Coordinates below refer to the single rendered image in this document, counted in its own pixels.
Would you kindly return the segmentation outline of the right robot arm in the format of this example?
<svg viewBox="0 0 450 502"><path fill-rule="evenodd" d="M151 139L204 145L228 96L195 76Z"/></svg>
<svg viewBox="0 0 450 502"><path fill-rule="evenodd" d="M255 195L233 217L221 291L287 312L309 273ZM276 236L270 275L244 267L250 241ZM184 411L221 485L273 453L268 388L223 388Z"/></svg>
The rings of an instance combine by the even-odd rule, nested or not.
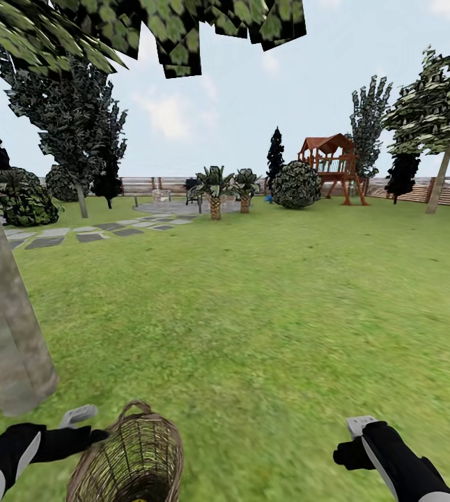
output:
<svg viewBox="0 0 450 502"><path fill-rule="evenodd" d="M396 429L372 415L346 418L352 441L340 443L334 462L347 470L377 469L397 502L450 502L450 488L426 457L419 459Z"/></svg>

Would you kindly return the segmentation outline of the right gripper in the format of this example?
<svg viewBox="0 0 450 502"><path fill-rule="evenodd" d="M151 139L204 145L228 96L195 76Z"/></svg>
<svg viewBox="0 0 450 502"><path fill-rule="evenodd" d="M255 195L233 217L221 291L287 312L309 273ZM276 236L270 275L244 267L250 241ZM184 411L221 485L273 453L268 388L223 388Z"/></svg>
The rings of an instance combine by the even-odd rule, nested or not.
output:
<svg viewBox="0 0 450 502"><path fill-rule="evenodd" d="M368 464L359 451L359 440L361 437L351 442L340 443L337 450L333 452L334 462L338 465L345 465L347 470L367 469L373 470L374 466Z"/></svg>

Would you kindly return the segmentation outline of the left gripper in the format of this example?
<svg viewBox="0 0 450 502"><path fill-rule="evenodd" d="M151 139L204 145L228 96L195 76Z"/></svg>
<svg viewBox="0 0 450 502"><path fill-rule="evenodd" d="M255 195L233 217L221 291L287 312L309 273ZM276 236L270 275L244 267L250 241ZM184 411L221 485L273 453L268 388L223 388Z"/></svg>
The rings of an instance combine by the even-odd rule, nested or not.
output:
<svg viewBox="0 0 450 502"><path fill-rule="evenodd" d="M59 433L59 442L56 450L45 462L68 458L88 450L96 441L105 441L110 438L109 433L99 429L92 430L90 425L79 427L79 429L59 428L56 432Z"/></svg>

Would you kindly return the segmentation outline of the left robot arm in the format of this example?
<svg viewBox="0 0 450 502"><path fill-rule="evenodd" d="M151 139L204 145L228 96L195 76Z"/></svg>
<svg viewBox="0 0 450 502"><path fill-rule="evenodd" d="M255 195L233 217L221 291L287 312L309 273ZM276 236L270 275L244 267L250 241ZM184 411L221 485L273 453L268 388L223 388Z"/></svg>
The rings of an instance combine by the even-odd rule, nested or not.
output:
<svg viewBox="0 0 450 502"><path fill-rule="evenodd" d="M96 441L108 440L110 435L105 431L92 430L90 425L76 427L98 412L94 404L66 411L62 424L52 430L33 423L8 426L0 435L0 502L30 463L68 458L88 450Z"/></svg>

